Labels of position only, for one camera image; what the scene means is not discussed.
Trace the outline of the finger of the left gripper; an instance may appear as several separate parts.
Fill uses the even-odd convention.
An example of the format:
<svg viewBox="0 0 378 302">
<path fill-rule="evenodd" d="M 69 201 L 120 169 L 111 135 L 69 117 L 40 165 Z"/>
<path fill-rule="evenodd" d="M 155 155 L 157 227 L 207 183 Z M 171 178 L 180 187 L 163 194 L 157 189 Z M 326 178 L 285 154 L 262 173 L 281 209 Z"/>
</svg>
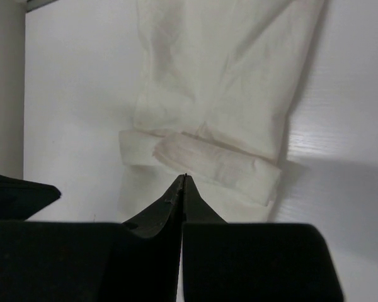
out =
<svg viewBox="0 0 378 302">
<path fill-rule="evenodd" d="M 60 197 L 55 186 L 0 175 L 0 220 L 26 220 Z"/>
</svg>

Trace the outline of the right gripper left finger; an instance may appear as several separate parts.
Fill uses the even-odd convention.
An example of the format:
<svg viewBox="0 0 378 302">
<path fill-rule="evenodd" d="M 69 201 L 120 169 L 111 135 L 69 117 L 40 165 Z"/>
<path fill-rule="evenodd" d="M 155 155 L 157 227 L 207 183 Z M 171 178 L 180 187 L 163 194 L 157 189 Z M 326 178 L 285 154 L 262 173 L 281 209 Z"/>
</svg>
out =
<svg viewBox="0 0 378 302">
<path fill-rule="evenodd" d="M 184 184 L 123 223 L 0 220 L 0 301 L 175 301 Z"/>
</svg>

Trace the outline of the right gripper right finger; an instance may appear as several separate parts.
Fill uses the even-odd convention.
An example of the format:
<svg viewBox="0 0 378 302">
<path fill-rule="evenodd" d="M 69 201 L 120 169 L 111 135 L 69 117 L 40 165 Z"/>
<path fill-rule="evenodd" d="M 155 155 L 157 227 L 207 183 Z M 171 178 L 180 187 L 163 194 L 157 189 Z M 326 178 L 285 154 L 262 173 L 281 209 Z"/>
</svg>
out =
<svg viewBox="0 0 378 302">
<path fill-rule="evenodd" d="M 183 187 L 186 301 L 343 301 L 328 245 L 304 223 L 228 223 Z"/>
</svg>

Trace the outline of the white t shirt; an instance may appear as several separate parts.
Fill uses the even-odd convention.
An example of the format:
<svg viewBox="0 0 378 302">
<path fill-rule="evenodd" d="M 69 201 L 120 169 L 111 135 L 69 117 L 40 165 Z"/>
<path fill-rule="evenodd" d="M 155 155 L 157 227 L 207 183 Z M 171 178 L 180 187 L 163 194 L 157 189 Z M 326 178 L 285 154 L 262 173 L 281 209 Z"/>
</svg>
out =
<svg viewBox="0 0 378 302">
<path fill-rule="evenodd" d="M 119 134 L 120 211 L 191 175 L 230 222 L 265 222 L 287 112 L 322 1 L 138 1 L 144 54 L 133 127 Z"/>
</svg>

